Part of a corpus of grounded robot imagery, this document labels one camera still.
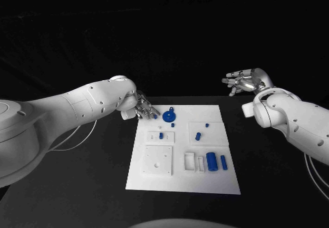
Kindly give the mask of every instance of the robotic hand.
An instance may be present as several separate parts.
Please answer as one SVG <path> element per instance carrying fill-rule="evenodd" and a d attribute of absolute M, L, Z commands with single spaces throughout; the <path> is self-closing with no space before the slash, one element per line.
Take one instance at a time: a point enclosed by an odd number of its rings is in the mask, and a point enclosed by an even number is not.
<path fill-rule="evenodd" d="M 59 135 L 114 110 L 124 120 L 160 115 L 125 76 L 34 101 L 0 100 L 0 187 L 32 172 Z"/>
<path fill-rule="evenodd" d="M 260 68 L 226 74 L 222 82 L 232 87 L 229 96 L 242 91 L 255 94 L 254 101 L 242 105 L 245 117 L 255 116 L 261 127 L 278 129 L 287 141 L 329 165 L 329 110 L 277 88 Z"/>

